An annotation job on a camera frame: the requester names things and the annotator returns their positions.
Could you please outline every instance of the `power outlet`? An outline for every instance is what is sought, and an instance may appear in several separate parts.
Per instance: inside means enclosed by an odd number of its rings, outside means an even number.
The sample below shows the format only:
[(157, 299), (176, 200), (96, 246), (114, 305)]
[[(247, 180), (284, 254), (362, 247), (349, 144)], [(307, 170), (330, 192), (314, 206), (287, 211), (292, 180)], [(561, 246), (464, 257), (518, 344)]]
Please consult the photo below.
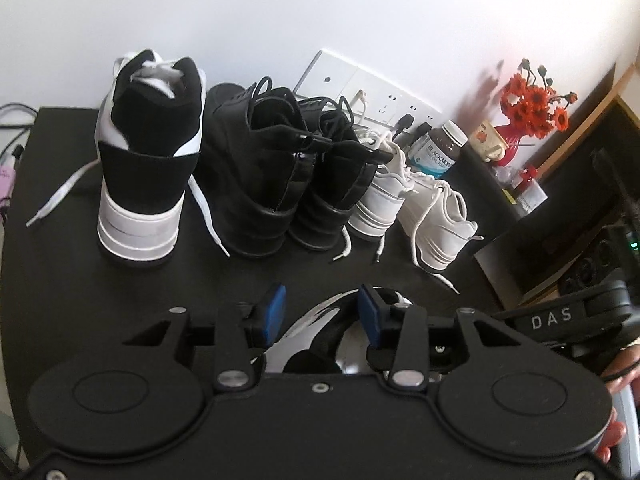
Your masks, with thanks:
[[(344, 96), (352, 102), (360, 90), (367, 95), (365, 118), (378, 124), (395, 126), (405, 114), (414, 117), (414, 126), (428, 122), (442, 124), (442, 114), (414, 95), (372, 71), (358, 66), (328, 50), (321, 50), (314, 57), (295, 93), (300, 97), (327, 96), (338, 100)], [(351, 105), (354, 115), (361, 116), (361, 101)]]
[[(351, 103), (360, 90), (364, 90), (367, 95), (365, 117), (377, 123), (389, 124), (396, 115), (398, 102), (403, 98), (398, 88), (379, 76), (359, 68), (340, 94)], [(361, 116), (364, 106), (361, 101), (357, 101), (351, 108), (354, 114)]]
[(302, 97), (326, 96), (337, 99), (358, 67), (328, 50), (321, 50), (294, 88)]
[(414, 117), (414, 126), (419, 126), (422, 123), (437, 126), (444, 122), (439, 111), (411, 94), (404, 94), (398, 99), (396, 114), (391, 117), (389, 124), (394, 126), (405, 114), (411, 114)]

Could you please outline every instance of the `bottle cap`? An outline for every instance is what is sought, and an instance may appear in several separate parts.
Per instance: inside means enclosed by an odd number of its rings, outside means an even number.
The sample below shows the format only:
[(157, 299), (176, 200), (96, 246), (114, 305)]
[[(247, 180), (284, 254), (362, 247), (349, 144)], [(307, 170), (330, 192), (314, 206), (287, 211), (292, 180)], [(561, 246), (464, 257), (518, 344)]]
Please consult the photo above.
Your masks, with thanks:
[(449, 139), (453, 140), (457, 145), (464, 146), (468, 139), (464, 132), (453, 121), (447, 121), (442, 125), (442, 129), (449, 136)]

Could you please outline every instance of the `black sneaker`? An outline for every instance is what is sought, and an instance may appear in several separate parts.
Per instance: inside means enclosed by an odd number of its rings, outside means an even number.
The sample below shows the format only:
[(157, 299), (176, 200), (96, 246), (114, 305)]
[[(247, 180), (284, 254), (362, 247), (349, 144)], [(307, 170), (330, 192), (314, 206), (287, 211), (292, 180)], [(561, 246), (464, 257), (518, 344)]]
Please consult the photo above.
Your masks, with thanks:
[[(340, 104), (327, 97), (299, 104), (309, 130), (319, 130), (333, 143), (316, 163), (313, 180), (298, 205), (289, 235), (308, 249), (326, 251), (337, 242), (378, 166), (388, 163), (392, 155), (358, 141), (353, 114), (344, 97)], [(328, 104), (335, 109), (322, 111)], [(343, 105), (349, 117), (342, 111)]]
[(269, 77), (247, 90), (229, 83), (209, 90), (195, 176), (225, 246), (248, 257), (275, 253), (316, 153), (331, 143), (309, 133), (291, 90), (272, 88)]

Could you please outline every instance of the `white shoelace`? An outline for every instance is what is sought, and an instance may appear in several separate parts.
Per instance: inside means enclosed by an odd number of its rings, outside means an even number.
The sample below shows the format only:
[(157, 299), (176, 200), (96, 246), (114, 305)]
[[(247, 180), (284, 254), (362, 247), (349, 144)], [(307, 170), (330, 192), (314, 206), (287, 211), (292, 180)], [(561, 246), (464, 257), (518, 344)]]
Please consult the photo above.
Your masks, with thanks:
[[(182, 76), (183, 73), (181, 70), (174, 68), (175, 61), (145, 61), (143, 63), (143, 67), (139, 70), (136, 70), (131, 76), (131, 80), (140, 81), (144, 84), (152, 86), (157, 89), (159, 92), (167, 95), (168, 98), (174, 99), (175, 93), (174, 89), (182, 84)], [(85, 164), (82, 168), (79, 168), (75, 171), (73, 175), (71, 175), (66, 182), (58, 188), (58, 190), (47, 200), (47, 203), (38, 209), (38, 212), (26, 223), (27, 227), (30, 227), (38, 220), (43, 219), (45, 216), (49, 215), (59, 204), (62, 202), (65, 197), (71, 192), (76, 183), (82, 178), (82, 176), (89, 171), (94, 166), (100, 164), (100, 156), (95, 160)], [(198, 208), (202, 213), (202, 218), (204, 219), (204, 223), (207, 226), (207, 230), (209, 234), (215, 241), (216, 245), (220, 247), (223, 253), (229, 257), (229, 252), (225, 249), (222, 244), (222, 240), (216, 233), (216, 230), (213, 228), (213, 223), (211, 221), (211, 212), (209, 209), (209, 203), (207, 203), (207, 199), (204, 197), (202, 190), (196, 183), (193, 175), (189, 177), (189, 188), (191, 189), (191, 193), (198, 204)]]
[[(58, 206), (58, 204), (60, 204), (60, 202), (64, 200), (65, 196), (69, 194), (78, 180), (80, 180), (80, 178), (87, 171), (89, 171), (94, 166), (97, 166), (98, 164), (100, 164), (100, 159), (96, 158), (95, 160), (92, 160), (91, 162), (85, 164), (82, 168), (71, 175), (66, 180), (66, 182), (62, 186), (60, 186), (58, 190), (51, 196), (51, 198), (49, 198), (47, 203), (40, 209), (38, 209), (38, 212), (27, 222), (26, 226), (30, 227), (35, 222), (51, 213)], [(225, 249), (224, 245), (222, 244), (222, 240), (220, 240), (220, 237), (213, 227), (213, 222), (211, 221), (211, 212), (209, 210), (209, 203), (207, 202), (204, 193), (200, 189), (200, 186), (198, 186), (198, 183), (196, 182), (196, 179), (193, 177), (193, 175), (189, 177), (189, 188), (191, 189), (191, 193), (196, 203), (198, 204), (198, 208), (202, 213), (202, 218), (205, 225), (207, 226), (207, 231), (209, 231), (211, 238), (213, 238), (213, 241), (215, 241), (216, 245), (220, 247), (222, 252), (225, 253), (227, 257), (229, 257), (229, 252)]]

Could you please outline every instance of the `black and white sneaker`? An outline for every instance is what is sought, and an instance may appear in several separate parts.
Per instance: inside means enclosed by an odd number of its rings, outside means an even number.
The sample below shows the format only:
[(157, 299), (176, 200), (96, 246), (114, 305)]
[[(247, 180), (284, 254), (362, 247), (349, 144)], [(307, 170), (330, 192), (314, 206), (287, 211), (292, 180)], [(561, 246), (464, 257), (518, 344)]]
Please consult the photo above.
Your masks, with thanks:
[[(95, 127), (97, 159), (77, 170), (27, 227), (53, 211), (101, 162), (101, 245), (131, 264), (157, 264), (168, 257), (178, 237), (187, 184), (202, 209), (204, 197), (191, 174), (200, 153), (205, 84), (204, 72), (188, 57), (162, 61), (143, 50), (116, 60), (113, 85)], [(222, 247), (208, 208), (203, 214)]]

